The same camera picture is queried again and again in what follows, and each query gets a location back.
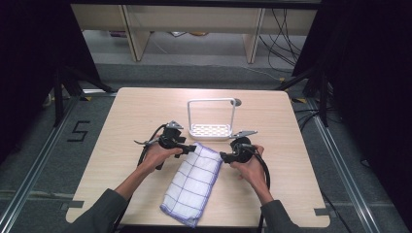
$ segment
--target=towel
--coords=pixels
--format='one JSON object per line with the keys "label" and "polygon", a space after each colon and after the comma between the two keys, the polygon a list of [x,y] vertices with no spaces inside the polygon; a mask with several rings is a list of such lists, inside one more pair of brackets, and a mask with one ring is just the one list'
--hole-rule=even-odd
{"label": "towel", "polygon": [[218,177],[222,159],[218,152],[195,143],[169,185],[160,208],[179,222],[194,228]]}

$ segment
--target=blue plaid towel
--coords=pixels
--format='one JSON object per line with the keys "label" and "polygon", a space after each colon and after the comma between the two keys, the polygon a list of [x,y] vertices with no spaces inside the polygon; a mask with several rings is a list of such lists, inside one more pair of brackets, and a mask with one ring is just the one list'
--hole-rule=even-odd
{"label": "blue plaid towel", "polygon": [[223,162],[218,152],[195,145],[196,150],[187,155],[160,205],[167,215],[192,228],[203,214]]}

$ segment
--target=wooden table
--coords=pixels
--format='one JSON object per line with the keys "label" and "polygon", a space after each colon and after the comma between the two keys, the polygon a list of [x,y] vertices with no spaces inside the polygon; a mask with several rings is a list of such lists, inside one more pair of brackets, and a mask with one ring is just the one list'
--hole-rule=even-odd
{"label": "wooden table", "polygon": [[[106,188],[116,188],[135,169],[142,147],[134,140],[146,141],[161,124],[176,120],[185,127],[181,136],[187,137],[186,144],[194,143],[189,135],[187,102],[202,98],[242,101],[235,111],[233,133],[258,131],[249,138],[253,144],[265,147],[263,159],[270,170],[274,198],[282,201],[292,221],[299,226],[327,227],[329,217],[315,215],[315,209],[326,206],[287,93],[233,89],[122,88],[74,196],[74,201],[84,201],[83,207],[70,208],[67,220],[74,221]],[[223,120],[219,108],[211,106],[197,111],[204,120]],[[216,151],[231,151],[231,140],[198,142]],[[122,224],[182,225],[164,214],[159,206],[184,159],[184,155],[172,156],[162,170],[144,180],[133,195]],[[237,179],[238,175],[237,170],[223,164],[198,226],[258,226],[258,197],[247,182]]]}

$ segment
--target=wire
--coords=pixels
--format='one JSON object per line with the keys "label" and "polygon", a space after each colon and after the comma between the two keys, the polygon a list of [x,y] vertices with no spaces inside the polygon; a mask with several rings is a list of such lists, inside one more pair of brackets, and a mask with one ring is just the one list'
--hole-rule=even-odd
{"label": "wire", "polygon": [[[257,159],[257,161],[260,163],[261,167],[263,168],[263,172],[264,172],[264,176],[266,177],[266,185],[267,185],[267,189],[270,190],[270,173],[269,173],[269,168],[267,167],[266,163],[264,162],[264,160],[261,158],[260,153],[256,150],[256,151],[252,151],[250,149],[245,149],[248,152],[251,152],[255,158]],[[258,222],[258,227],[257,227],[257,233],[261,233],[261,229],[263,228],[263,219],[264,216],[263,214],[260,214],[260,219]]]}
{"label": "wire", "polygon": [[[149,141],[151,141],[151,140],[155,137],[155,135],[157,134],[157,132],[158,132],[161,128],[164,128],[164,127],[166,127],[166,124],[160,125],[160,126],[158,127],[158,129],[154,131],[154,134],[152,135],[152,137],[151,137],[151,139],[150,139]],[[139,162],[137,163],[137,166],[139,166],[140,164],[142,164],[143,160],[145,159],[145,155],[146,155],[146,152],[148,151],[148,148],[149,148],[148,146],[144,146],[144,147],[143,147],[143,150],[142,150],[142,153],[140,154],[140,158],[139,158]],[[127,200],[127,205],[126,205],[126,207],[125,207],[124,210],[121,212],[121,214],[119,215],[118,219],[116,219],[116,222],[115,222],[115,224],[113,225],[113,231],[112,231],[112,232],[115,232],[115,231],[118,230],[118,227],[119,227],[119,225],[120,225],[121,219],[123,218],[124,214],[125,214],[126,211],[127,211],[128,205],[130,204],[130,201],[131,201],[131,198],[132,198],[132,196]]]}
{"label": "wire", "polygon": [[[275,40],[273,40],[273,38],[271,36],[270,36],[270,39],[272,39],[273,43],[276,44],[281,50],[289,51],[292,54],[292,57],[293,57],[294,61],[296,62],[297,61],[297,56],[299,56],[299,53],[296,53],[293,50],[292,47],[294,47],[296,50],[299,50],[299,51],[300,51],[300,49],[297,46],[294,45],[294,43],[291,41],[291,39],[289,37],[288,21],[287,21],[288,10],[284,9],[284,19],[283,19],[282,25],[279,22],[278,18],[276,17],[274,9],[272,9],[272,15],[274,16],[274,18],[276,20],[276,23],[278,24],[279,33],[278,33],[278,36],[276,37]],[[281,34],[282,34],[283,38],[285,39],[285,41],[287,42],[289,49],[285,49],[285,48],[283,48],[283,47],[281,47],[277,44],[277,40],[278,40],[278,38],[280,37]]]}

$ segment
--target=sleeve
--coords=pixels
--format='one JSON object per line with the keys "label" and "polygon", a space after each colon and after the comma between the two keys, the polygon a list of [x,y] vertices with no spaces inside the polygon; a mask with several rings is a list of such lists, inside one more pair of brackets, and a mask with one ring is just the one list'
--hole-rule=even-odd
{"label": "sleeve", "polygon": [[107,189],[93,206],[79,216],[63,232],[111,232],[118,216],[127,207],[127,201],[122,196]]}
{"label": "sleeve", "polygon": [[261,213],[266,219],[269,232],[301,232],[299,226],[294,224],[289,218],[281,201],[274,200],[260,207]]}

